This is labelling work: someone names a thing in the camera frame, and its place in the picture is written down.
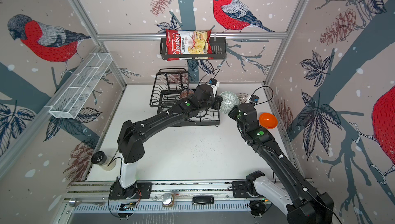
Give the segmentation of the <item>green grey patterned bowl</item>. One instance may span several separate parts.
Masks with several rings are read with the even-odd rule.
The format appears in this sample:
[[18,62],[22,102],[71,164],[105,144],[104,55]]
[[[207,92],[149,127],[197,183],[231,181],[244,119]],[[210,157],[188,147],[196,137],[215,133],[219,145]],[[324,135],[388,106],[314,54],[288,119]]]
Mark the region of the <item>green grey patterned bowl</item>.
[[231,91],[221,92],[220,96],[223,98],[220,105],[220,111],[224,114],[229,114],[234,106],[238,106],[240,104],[237,95]]

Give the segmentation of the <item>orange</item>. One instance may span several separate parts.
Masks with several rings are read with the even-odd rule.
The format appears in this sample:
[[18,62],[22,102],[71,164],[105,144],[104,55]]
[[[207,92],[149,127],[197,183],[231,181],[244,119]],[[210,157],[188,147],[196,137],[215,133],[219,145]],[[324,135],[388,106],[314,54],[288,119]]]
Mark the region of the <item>orange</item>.
[[186,98],[191,94],[194,94],[194,91],[191,89],[182,90],[182,92],[180,93],[180,99]]

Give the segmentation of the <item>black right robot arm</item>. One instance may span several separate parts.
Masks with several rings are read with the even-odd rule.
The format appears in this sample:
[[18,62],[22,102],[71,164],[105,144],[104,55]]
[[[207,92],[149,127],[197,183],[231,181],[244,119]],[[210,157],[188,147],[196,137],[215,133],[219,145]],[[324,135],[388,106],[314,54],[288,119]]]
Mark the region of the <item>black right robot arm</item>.
[[292,165],[274,136],[259,124],[254,105],[242,103],[234,106],[228,116],[236,121],[247,145],[263,158],[283,185],[280,188],[263,172],[255,171],[246,177],[246,193],[267,198],[290,224],[332,223],[333,199],[328,193],[318,192]]

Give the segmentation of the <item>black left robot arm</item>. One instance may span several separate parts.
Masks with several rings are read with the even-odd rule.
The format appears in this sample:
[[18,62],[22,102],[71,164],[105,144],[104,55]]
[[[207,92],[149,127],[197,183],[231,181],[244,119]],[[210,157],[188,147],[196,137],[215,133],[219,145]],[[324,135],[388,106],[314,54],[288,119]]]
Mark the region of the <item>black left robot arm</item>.
[[217,97],[220,82],[210,79],[199,85],[194,94],[182,98],[160,114],[136,123],[127,120],[123,123],[117,143],[122,157],[118,183],[123,190],[135,188],[137,162],[144,156],[143,143],[160,131],[198,116],[209,109],[219,109],[222,102]]

